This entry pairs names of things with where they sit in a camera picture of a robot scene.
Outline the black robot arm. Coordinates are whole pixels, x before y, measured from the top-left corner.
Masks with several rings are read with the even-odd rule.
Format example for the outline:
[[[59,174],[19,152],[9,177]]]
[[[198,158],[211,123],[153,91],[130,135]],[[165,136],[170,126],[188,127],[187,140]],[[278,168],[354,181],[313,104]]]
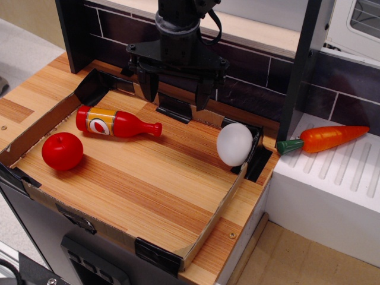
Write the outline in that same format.
[[[159,87],[160,75],[195,80],[195,105],[203,110],[214,90],[225,82],[229,62],[209,50],[221,35],[205,41],[200,22],[209,15],[221,29],[213,8],[219,1],[159,1],[155,16],[160,38],[152,42],[131,43],[128,68],[137,75],[146,100],[153,102]]]

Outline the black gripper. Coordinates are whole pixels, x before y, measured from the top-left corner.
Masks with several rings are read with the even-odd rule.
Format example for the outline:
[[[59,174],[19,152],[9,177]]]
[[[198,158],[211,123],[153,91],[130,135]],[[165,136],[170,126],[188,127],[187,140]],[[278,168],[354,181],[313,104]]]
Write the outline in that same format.
[[[160,38],[151,42],[131,43],[126,50],[130,54],[128,68],[137,74],[144,98],[154,102],[159,87],[158,74],[199,80],[195,93],[196,110],[207,107],[216,97],[219,85],[225,81],[229,63],[210,51],[209,46],[218,43],[222,35],[221,22],[215,13],[210,17],[219,32],[213,40],[203,40],[200,30],[201,17],[181,13],[155,16]]]

